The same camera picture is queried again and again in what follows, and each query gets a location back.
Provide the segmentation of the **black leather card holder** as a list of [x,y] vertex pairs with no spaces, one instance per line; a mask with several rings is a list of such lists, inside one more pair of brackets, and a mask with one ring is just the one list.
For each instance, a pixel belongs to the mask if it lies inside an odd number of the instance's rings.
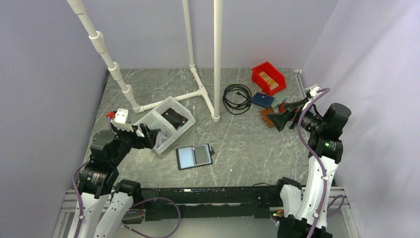
[[209,144],[201,144],[175,150],[178,170],[191,169],[213,164],[214,149]]

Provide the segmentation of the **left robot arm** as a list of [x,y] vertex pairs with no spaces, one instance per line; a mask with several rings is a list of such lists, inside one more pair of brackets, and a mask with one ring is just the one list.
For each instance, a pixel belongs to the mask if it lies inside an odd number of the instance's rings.
[[117,184],[116,200],[111,202],[111,208],[100,216],[119,176],[119,164],[132,149],[153,149],[160,133],[160,129],[151,129],[142,123],[128,127],[121,129],[113,125],[97,132],[90,146],[89,161],[73,175],[77,205],[68,234],[70,238],[108,238],[115,233],[129,208],[141,204],[140,184],[125,179]]

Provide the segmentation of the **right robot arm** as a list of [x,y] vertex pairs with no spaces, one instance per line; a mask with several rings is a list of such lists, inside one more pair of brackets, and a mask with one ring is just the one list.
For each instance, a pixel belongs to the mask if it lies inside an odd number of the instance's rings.
[[293,121],[290,128],[297,127],[310,133],[304,144],[309,151],[309,174],[304,189],[288,178],[273,192],[273,200],[283,206],[284,216],[279,219],[277,237],[279,238],[330,238],[327,232],[328,197],[335,173],[343,154],[340,136],[348,122],[351,110],[333,103],[326,113],[303,113],[303,106],[309,102],[304,99],[286,104],[282,113],[267,114],[278,131],[286,123]]

